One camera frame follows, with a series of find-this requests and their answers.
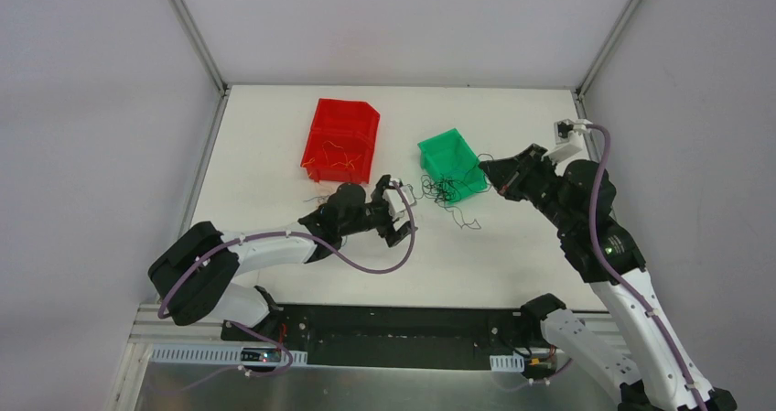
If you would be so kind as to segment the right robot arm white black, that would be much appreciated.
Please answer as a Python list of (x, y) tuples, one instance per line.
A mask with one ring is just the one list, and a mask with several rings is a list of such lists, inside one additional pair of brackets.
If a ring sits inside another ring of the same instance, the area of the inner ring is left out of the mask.
[(567, 262), (604, 304), (629, 353), (604, 342), (552, 294), (521, 307), (524, 342), (566, 353), (619, 410), (737, 409), (733, 395), (691, 362), (664, 317), (639, 247), (610, 214), (616, 189), (605, 168), (578, 159), (557, 174), (538, 145), (479, 168), (500, 196), (530, 202), (556, 228)]

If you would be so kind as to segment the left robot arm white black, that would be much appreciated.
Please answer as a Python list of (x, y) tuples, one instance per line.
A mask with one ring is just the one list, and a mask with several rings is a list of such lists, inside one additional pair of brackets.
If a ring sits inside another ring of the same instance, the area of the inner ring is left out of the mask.
[(348, 237), (374, 231), (394, 247), (409, 242), (400, 261), (381, 269), (403, 267), (415, 248), (416, 204), (411, 186), (390, 175), (380, 177), (371, 193), (359, 184), (342, 183), (312, 212), (285, 227), (230, 232), (210, 221), (185, 231), (148, 269), (160, 297), (157, 315), (188, 326), (205, 318), (237, 322), (256, 341), (278, 332), (276, 305), (262, 288), (235, 283), (243, 274), (277, 265), (306, 265), (336, 256), (366, 274), (377, 269), (359, 265), (342, 251)]

